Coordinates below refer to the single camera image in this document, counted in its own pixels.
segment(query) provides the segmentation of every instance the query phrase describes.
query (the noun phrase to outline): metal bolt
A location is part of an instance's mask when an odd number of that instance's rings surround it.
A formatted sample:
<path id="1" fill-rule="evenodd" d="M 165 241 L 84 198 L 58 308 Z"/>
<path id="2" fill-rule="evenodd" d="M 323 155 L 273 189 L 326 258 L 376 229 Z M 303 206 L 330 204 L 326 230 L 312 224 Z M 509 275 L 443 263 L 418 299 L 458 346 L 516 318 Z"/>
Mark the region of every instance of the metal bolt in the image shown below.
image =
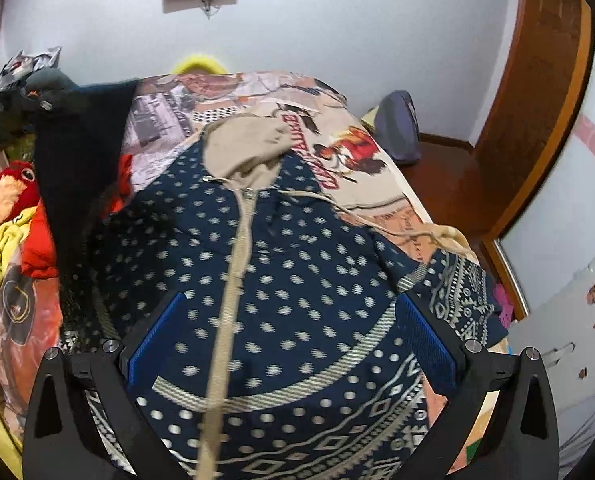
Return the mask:
<path id="1" fill-rule="evenodd" d="M 47 359 L 55 359 L 59 354 L 59 348 L 55 346 L 51 346 L 46 352 L 44 353 L 44 357 Z"/>
<path id="2" fill-rule="evenodd" d="M 526 348 L 525 352 L 527 353 L 527 357 L 532 361 L 537 361 L 540 358 L 539 350 L 537 348 L 530 346 Z"/>
<path id="3" fill-rule="evenodd" d="M 109 339 L 104 343 L 102 348 L 104 349 L 104 352 L 106 352 L 107 354 L 112 354 L 119 348 L 119 341 L 117 339 Z"/>
<path id="4" fill-rule="evenodd" d="M 469 339 L 464 346 L 471 354 L 479 354 L 482 351 L 482 343 L 477 339 Z"/>

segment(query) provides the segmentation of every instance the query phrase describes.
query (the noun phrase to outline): brown floor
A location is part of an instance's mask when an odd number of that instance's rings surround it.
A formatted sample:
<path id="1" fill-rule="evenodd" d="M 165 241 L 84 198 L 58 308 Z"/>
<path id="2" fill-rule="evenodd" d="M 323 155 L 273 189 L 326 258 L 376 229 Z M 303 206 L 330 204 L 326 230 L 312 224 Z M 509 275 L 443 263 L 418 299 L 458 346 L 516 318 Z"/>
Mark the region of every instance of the brown floor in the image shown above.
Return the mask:
<path id="1" fill-rule="evenodd" d="M 480 241 L 507 205 L 496 193 L 495 183 L 485 182 L 467 150 L 429 142 L 421 142 L 421 150 L 421 160 L 401 168 L 402 174 L 433 221 L 460 229 L 482 266 L 488 267 Z"/>

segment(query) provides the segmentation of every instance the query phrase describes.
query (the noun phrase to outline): gray bag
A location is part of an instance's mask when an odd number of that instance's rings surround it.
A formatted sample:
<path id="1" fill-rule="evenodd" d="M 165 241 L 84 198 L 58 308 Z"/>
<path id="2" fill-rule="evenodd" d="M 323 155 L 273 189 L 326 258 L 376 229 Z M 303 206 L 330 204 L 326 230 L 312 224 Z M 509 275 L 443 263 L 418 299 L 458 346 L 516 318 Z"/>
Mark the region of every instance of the gray bag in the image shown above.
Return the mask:
<path id="1" fill-rule="evenodd" d="M 373 138 L 397 165 L 410 166 L 420 160 L 420 129 L 407 91 L 398 90 L 382 99 Z"/>

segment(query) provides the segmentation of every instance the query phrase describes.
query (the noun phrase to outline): beige zipper strip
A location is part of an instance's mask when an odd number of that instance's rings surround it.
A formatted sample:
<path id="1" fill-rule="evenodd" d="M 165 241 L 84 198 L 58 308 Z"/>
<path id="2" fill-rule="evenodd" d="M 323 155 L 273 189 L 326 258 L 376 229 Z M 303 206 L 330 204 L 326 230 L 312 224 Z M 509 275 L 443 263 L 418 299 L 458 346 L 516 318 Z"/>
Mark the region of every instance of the beige zipper strip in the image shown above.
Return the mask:
<path id="1" fill-rule="evenodd" d="M 257 193 L 252 189 L 245 189 L 244 192 L 241 189 L 234 189 L 233 192 L 240 206 L 241 215 L 235 245 L 231 252 L 231 264 L 220 309 L 220 323 L 215 337 L 215 346 L 213 346 L 206 390 L 208 407 L 202 420 L 202 433 L 199 441 L 197 480 L 213 480 L 216 472 L 216 463 L 222 446 L 222 420 L 224 401 L 228 394 L 228 365 L 232 357 L 234 324 L 237 321 L 240 290 L 252 252 L 250 226 L 255 211 Z"/>

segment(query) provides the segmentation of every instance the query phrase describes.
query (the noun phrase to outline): red plush toy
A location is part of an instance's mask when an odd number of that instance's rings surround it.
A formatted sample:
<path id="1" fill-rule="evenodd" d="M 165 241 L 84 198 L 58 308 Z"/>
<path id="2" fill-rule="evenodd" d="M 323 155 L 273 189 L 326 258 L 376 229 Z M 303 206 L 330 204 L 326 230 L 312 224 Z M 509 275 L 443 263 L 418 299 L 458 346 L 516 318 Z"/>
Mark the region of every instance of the red plush toy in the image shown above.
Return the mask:
<path id="1" fill-rule="evenodd" d="M 15 160 L 0 173 L 0 225 L 38 201 L 39 187 L 32 164 Z"/>

